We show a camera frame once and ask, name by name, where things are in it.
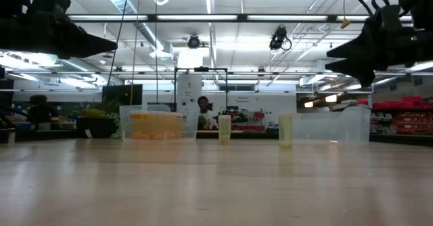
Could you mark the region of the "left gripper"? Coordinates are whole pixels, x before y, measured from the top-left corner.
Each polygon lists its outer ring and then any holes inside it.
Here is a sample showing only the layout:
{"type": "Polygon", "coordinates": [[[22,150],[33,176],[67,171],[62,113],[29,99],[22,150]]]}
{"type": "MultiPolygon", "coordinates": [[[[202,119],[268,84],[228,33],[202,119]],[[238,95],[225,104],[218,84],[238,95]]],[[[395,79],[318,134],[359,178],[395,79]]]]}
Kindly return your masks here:
{"type": "Polygon", "coordinates": [[[70,20],[54,16],[0,18],[0,49],[48,53],[68,60],[117,48],[117,43],[91,35],[70,20]]]}

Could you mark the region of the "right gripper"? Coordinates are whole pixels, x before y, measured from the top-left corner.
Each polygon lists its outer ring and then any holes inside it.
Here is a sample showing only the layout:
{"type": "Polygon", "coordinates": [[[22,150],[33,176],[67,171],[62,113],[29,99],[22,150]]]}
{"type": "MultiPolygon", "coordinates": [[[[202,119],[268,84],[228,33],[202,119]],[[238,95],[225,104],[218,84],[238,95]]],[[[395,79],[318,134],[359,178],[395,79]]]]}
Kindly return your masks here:
{"type": "Polygon", "coordinates": [[[403,64],[412,67],[425,60],[425,30],[400,27],[388,30],[371,27],[339,47],[326,53],[329,58],[355,58],[368,55],[368,64],[356,60],[338,60],[325,65],[326,70],[356,78],[362,87],[372,84],[375,74],[372,67],[389,67],[403,64]]]}

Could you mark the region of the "clear plastic bin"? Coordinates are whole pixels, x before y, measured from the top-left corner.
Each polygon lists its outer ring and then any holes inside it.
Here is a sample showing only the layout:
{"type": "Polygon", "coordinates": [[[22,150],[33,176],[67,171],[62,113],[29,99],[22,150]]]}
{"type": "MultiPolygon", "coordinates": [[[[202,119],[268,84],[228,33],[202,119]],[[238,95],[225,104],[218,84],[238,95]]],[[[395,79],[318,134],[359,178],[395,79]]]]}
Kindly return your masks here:
{"type": "Polygon", "coordinates": [[[371,110],[351,106],[342,112],[295,114],[293,138],[362,143],[369,141],[371,110]]]}
{"type": "MultiPolygon", "coordinates": [[[[154,138],[152,140],[143,141],[164,141],[164,139],[158,124],[158,118],[161,114],[173,113],[171,107],[167,104],[150,104],[146,106],[134,105],[134,106],[120,106],[120,136],[122,140],[132,139],[131,138],[131,121],[130,115],[132,113],[148,113],[153,120],[153,132],[154,138]]],[[[198,126],[199,114],[197,113],[193,118],[187,118],[183,115],[183,132],[180,139],[195,139],[198,126]]]]}

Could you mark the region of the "black monitor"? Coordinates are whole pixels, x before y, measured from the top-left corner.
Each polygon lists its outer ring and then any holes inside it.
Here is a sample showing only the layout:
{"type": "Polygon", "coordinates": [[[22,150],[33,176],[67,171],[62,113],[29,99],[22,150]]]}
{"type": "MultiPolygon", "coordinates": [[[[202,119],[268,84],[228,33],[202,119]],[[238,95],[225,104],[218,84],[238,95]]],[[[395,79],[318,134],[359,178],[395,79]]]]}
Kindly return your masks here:
{"type": "Polygon", "coordinates": [[[120,106],[141,105],[143,85],[116,85],[103,87],[102,100],[116,100],[120,106]]]}

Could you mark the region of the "red storage bins shelf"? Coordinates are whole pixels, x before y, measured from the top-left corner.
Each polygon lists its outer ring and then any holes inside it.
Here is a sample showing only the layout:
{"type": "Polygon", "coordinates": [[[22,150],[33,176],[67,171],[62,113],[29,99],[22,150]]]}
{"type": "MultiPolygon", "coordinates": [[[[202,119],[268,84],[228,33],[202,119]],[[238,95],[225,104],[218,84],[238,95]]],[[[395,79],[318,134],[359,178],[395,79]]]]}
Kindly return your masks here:
{"type": "Polygon", "coordinates": [[[433,135],[433,103],[420,96],[372,105],[370,133],[383,135],[433,135]]]}

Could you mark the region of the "hanging black spotlight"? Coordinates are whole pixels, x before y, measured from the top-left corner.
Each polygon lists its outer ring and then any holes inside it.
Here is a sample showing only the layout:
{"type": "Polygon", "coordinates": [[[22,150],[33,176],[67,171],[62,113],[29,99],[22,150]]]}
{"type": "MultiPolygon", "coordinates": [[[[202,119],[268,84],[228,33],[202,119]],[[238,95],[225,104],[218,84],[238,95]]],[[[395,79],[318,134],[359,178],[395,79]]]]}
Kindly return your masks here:
{"type": "Polygon", "coordinates": [[[201,46],[201,41],[198,35],[191,35],[187,41],[187,47],[189,49],[197,49],[201,46]]]}
{"type": "Polygon", "coordinates": [[[289,51],[292,48],[292,42],[288,38],[285,26],[278,26],[277,30],[271,37],[269,48],[271,51],[284,50],[289,51]]]}

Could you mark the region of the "person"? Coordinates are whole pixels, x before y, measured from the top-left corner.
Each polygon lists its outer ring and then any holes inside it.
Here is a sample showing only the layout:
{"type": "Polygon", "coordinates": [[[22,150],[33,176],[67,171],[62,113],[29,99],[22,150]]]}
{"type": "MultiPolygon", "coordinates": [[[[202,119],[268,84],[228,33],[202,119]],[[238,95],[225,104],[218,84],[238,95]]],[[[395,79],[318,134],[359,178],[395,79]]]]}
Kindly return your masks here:
{"type": "Polygon", "coordinates": [[[51,130],[52,118],[58,116],[58,111],[48,105],[45,95],[33,95],[30,97],[28,120],[32,125],[37,125],[39,131],[51,130]]]}
{"type": "Polygon", "coordinates": [[[209,109],[207,97],[201,96],[198,98],[200,108],[198,119],[198,130],[214,130],[217,128],[216,114],[209,109]]]}

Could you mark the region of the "potted green plant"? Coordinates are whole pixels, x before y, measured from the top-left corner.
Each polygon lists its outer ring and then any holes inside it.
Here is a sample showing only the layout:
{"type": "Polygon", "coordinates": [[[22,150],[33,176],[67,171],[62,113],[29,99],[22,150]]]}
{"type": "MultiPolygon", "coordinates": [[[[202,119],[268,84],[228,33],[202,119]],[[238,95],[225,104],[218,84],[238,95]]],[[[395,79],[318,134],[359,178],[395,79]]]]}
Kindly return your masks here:
{"type": "Polygon", "coordinates": [[[81,106],[76,118],[77,131],[88,139],[116,139],[120,126],[119,106],[117,97],[105,97],[101,103],[81,106]]]}

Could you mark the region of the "red storage boxes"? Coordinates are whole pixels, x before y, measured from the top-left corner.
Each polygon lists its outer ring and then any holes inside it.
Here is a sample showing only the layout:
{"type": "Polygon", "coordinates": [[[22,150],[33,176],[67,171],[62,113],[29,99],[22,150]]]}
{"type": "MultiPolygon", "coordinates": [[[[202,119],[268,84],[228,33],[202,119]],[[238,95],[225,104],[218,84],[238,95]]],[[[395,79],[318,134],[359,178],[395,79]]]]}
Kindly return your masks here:
{"type": "Polygon", "coordinates": [[[246,117],[246,122],[243,122],[240,127],[243,131],[264,131],[265,126],[265,113],[259,111],[247,111],[243,115],[246,117]]]}

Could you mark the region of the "black ceiling beam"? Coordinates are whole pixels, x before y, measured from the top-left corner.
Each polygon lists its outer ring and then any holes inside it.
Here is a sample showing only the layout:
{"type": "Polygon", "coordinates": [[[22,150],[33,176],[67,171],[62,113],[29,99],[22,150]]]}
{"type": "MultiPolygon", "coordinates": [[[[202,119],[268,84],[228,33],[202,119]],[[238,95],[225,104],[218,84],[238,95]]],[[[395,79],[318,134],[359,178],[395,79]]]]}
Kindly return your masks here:
{"type": "Polygon", "coordinates": [[[364,23],[364,15],[302,15],[302,14],[70,14],[68,16],[76,23],[120,23],[120,22],[273,22],[273,23],[340,23],[343,19],[352,23],[364,23]]]}

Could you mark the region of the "black table frame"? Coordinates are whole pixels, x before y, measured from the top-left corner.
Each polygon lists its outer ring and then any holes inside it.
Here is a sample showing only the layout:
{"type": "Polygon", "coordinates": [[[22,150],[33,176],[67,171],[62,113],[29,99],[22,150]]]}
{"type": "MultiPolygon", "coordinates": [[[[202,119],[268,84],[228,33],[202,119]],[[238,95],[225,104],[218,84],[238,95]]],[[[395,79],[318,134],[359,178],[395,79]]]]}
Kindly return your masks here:
{"type": "MultiPolygon", "coordinates": [[[[8,138],[7,130],[0,130],[0,144],[6,144],[8,138]]],[[[16,141],[46,141],[56,139],[87,139],[75,130],[59,131],[16,131],[16,141]]],[[[238,133],[232,132],[231,139],[253,139],[253,140],[278,140],[277,133],[238,133]]],[[[370,134],[366,142],[393,143],[403,145],[418,145],[433,147],[433,135],[390,135],[370,134]]]]}

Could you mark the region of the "black gantry frame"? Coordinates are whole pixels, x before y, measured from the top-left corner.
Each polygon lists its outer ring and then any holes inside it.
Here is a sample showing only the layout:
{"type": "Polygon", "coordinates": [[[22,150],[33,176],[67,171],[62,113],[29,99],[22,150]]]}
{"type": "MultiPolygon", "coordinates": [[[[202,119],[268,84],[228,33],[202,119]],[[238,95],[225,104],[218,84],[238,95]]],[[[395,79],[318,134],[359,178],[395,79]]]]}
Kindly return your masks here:
{"type": "Polygon", "coordinates": [[[225,74],[225,106],[224,108],[227,109],[228,106],[228,75],[229,71],[227,68],[209,68],[209,67],[195,67],[195,68],[178,68],[175,67],[174,70],[174,103],[175,103],[175,110],[177,111],[177,103],[176,103],[176,95],[177,95],[177,80],[180,75],[182,74],[199,74],[202,76],[202,87],[203,87],[203,77],[204,76],[218,76],[225,74]]]}

